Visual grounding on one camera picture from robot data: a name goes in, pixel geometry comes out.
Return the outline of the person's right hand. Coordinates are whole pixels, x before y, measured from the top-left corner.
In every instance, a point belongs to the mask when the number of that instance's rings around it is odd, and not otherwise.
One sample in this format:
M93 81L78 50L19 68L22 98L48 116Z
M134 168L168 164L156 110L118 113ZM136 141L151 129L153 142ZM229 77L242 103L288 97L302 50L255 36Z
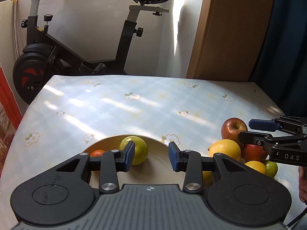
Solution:
M299 167L299 199L306 203L307 201L307 180L305 178L305 172L303 167Z

